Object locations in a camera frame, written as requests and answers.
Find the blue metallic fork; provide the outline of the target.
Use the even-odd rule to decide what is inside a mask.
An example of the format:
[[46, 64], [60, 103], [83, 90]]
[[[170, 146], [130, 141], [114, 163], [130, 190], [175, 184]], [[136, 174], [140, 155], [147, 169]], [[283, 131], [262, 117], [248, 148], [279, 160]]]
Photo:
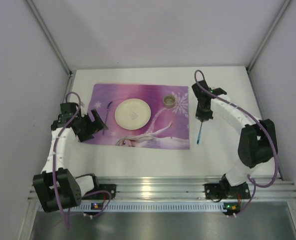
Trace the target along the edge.
[[[113, 101], [109, 102], [109, 104], [107, 105], [107, 108], [106, 108], [106, 116], [105, 116], [105, 121], [104, 121], [105, 125], [107, 124], [107, 119], [108, 119], [108, 115], [109, 115], [109, 108], [110, 108], [110, 106], [112, 105], [112, 103], [113, 103]], [[102, 131], [102, 135], [103, 135], [103, 136], [104, 136], [105, 131], [106, 131], [107, 129], [108, 129], [108, 127]]]

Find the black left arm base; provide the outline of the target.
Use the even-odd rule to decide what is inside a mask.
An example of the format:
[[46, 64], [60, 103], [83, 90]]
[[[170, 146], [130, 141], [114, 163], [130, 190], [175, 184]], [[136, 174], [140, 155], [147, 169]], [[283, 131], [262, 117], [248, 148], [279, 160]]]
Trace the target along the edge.
[[116, 196], [116, 184], [100, 184], [94, 189], [88, 191], [83, 197], [83, 200], [108, 200], [109, 195], [114, 199]]

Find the white round plate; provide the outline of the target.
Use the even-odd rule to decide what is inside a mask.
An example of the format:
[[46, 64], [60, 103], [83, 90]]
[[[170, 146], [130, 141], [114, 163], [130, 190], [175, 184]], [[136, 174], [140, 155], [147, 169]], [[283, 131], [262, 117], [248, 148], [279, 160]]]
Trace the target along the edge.
[[138, 130], [151, 118], [151, 109], [145, 101], [130, 98], [121, 102], [114, 113], [116, 123], [125, 130]]

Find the beige speckled cup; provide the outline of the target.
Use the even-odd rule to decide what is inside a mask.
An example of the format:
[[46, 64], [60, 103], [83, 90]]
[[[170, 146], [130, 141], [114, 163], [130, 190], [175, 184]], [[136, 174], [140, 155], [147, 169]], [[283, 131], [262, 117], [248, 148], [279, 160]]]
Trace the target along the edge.
[[171, 109], [176, 104], [176, 98], [174, 95], [169, 94], [163, 97], [163, 105], [167, 109]]

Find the aluminium mounting rail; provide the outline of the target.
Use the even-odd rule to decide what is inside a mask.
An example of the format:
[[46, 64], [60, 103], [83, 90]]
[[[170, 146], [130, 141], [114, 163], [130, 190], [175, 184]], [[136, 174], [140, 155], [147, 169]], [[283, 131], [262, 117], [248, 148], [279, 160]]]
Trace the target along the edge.
[[[206, 202], [205, 184], [217, 183], [217, 177], [99, 177], [101, 184], [116, 185], [116, 201], [200, 201]], [[246, 193], [256, 190], [254, 202], [296, 201], [296, 186], [292, 181], [278, 179], [268, 188], [248, 183]]]

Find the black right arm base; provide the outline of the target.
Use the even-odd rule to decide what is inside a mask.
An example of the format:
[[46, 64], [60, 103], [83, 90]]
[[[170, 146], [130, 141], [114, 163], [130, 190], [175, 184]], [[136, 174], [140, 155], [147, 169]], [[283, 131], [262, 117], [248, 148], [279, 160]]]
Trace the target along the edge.
[[251, 197], [247, 183], [238, 186], [223, 186], [219, 183], [207, 183], [204, 187], [207, 200], [237, 200], [238, 197], [241, 197], [241, 200], [247, 200]]

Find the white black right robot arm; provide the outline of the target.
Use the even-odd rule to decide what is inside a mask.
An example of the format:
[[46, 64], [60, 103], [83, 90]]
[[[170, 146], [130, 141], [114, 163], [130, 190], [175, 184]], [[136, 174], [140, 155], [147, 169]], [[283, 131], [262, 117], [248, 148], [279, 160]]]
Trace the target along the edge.
[[222, 88], [211, 89], [205, 80], [192, 85], [197, 98], [196, 119], [206, 122], [217, 114], [240, 136], [238, 158], [221, 178], [223, 193], [233, 196], [245, 185], [256, 167], [276, 159], [278, 154], [275, 125], [270, 119], [259, 119], [231, 102]]

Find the blue metallic spoon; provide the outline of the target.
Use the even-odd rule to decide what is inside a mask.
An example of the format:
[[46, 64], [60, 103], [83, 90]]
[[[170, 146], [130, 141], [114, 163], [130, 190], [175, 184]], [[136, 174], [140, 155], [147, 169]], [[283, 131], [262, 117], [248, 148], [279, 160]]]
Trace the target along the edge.
[[200, 144], [200, 141], [201, 141], [201, 132], [202, 132], [203, 122], [204, 121], [202, 120], [201, 123], [200, 123], [199, 131], [198, 131], [198, 136], [197, 136], [197, 141], [196, 141], [197, 145], [199, 145]]

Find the purple princess cloth placemat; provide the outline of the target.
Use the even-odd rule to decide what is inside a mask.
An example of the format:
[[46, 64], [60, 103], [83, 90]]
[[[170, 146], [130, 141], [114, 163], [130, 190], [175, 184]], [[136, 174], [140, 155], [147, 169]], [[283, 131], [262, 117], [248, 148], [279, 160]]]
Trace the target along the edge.
[[[176, 104], [165, 108], [163, 97], [174, 95]], [[148, 103], [151, 118], [148, 123], [137, 130], [121, 128], [115, 121], [117, 106], [127, 99], [141, 99]], [[106, 108], [108, 130], [96, 133], [87, 141], [93, 145], [137, 147], [168, 150], [188, 150], [189, 143], [189, 90], [186, 86], [97, 83], [93, 87], [88, 105], [89, 111], [96, 109], [105, 121]]]

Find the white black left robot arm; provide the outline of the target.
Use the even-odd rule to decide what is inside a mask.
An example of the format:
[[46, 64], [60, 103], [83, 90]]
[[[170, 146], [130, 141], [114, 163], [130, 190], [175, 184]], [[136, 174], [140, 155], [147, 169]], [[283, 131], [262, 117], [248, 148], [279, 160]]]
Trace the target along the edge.
[[50, 129], [51, 146], [46, 163], [32, 181], [46, 213], [77, 207], [84, 197], [92, 193], [103, 194], [95, 174], [74, 177], [68, 163], [75, 143], [93, 139], [94, 134], [106, 130], [107, 126], [97, 110], [83, 114], [80, 105], [66, 102], [60, 105], [60, 114]]

